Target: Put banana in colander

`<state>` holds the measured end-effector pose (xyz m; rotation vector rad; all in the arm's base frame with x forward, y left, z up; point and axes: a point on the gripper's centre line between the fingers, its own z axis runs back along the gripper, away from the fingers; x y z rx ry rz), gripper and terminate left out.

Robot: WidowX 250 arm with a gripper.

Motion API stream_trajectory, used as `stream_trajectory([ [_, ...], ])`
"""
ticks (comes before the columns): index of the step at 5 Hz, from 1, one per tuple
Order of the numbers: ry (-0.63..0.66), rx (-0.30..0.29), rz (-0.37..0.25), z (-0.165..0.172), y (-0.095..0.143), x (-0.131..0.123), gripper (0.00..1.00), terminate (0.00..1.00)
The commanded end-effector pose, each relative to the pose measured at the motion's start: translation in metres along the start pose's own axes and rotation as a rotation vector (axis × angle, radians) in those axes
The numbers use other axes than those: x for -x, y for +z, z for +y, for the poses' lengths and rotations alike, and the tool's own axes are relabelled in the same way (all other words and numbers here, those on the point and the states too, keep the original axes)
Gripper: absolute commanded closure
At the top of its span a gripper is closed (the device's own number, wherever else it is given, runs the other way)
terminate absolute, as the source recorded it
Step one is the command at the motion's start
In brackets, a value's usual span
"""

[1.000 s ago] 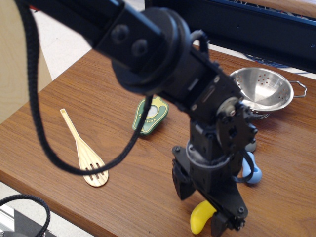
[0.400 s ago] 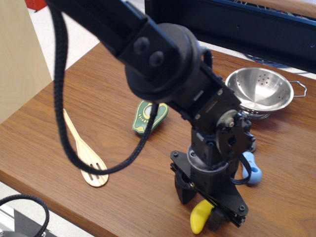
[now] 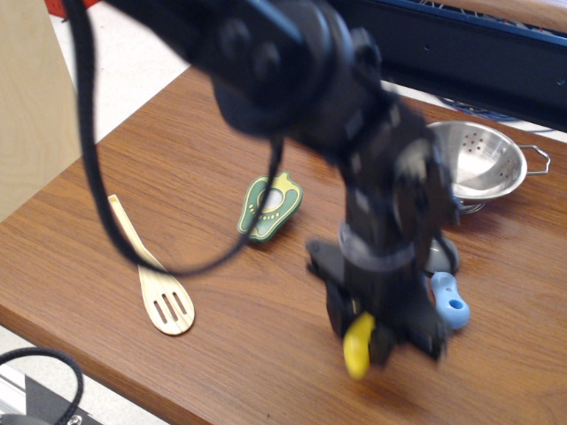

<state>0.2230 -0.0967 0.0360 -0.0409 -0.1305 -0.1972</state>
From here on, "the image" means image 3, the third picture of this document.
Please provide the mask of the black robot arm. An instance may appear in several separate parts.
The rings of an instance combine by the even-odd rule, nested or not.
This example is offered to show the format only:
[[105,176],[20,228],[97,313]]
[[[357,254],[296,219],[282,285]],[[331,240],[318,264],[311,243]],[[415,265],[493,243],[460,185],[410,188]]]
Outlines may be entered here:
[[335,243],[307,244],[348,365],[384,364],[410,343],[441,358],[451,328],[429,300],[433,240],[457,219],[436,136],[381,84],[371,35],[323,1],[118,1],[206,73],[222,117],[248,135],[290,138],[346,186]]

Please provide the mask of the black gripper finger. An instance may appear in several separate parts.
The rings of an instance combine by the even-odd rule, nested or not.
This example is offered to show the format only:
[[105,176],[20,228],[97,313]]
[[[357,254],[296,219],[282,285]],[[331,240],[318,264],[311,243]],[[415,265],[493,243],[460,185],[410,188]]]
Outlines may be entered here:
[[353,295],[333,282],[325,283],[326,308],[333,332],[343,339],[359,316],[359,303]]
[[393,330],[386,327],[383,323],[378,323],[370,334],[370,362],[383,367],[390,358],[396,345],[397,338]]

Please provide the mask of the robot base with rail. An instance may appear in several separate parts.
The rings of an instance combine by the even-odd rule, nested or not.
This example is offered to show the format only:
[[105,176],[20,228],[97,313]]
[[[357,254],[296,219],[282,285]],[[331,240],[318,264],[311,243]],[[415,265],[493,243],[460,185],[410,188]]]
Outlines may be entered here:
[[[76,378],[76,391],[71,401],[15,368],[6,366],[9,361],[32,356],[53,358],[70,367]],[[93,415],[79,407],[83,390],[81,368],[63,352],[27,347],[1,355],[2,424],[100,424]]]

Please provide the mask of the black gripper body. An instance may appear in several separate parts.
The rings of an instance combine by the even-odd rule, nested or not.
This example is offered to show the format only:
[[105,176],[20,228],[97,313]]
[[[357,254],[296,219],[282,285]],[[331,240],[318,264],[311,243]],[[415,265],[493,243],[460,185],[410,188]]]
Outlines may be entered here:
[[338,240],[312,239],[307,243],[310,271],[350,292],[359,303],[359,316],[369,313],[396,335],[397,345],[412,344],[433,360],[446,351],[448,324],[441,318],[425,288],[422,260],[427,245],[414,243],[380,246],[368,243],[348,224]]

